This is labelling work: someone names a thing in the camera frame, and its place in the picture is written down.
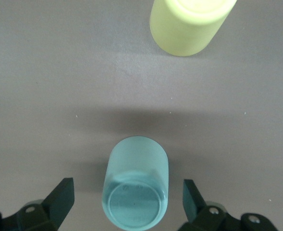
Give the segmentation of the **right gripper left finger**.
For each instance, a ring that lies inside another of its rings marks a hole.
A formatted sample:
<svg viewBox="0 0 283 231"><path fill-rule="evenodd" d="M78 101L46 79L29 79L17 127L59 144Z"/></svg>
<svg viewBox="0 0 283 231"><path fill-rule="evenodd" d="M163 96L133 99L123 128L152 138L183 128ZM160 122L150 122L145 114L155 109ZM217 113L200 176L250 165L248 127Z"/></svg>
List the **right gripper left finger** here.
<svg viewBox="0 0 283 231"><path fill-rule="evenodd" d="M0 212L0 231L57 231L74 205L74 179L64 178L43 200L27 203L11 216Z"/></svg>

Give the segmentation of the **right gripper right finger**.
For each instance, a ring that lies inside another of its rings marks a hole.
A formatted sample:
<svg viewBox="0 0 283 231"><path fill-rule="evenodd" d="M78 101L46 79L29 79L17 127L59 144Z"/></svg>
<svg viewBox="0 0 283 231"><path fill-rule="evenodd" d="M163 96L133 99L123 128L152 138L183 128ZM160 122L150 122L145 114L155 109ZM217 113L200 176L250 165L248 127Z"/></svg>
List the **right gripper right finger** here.
<svg viewBox="0 0 283 231"><path fill-rule="evenodd" d="M232 217L218 203L206 203L193 180L183 182L183 208L187 217L180 231L276 231L265 216L245 213Z"/></svg>

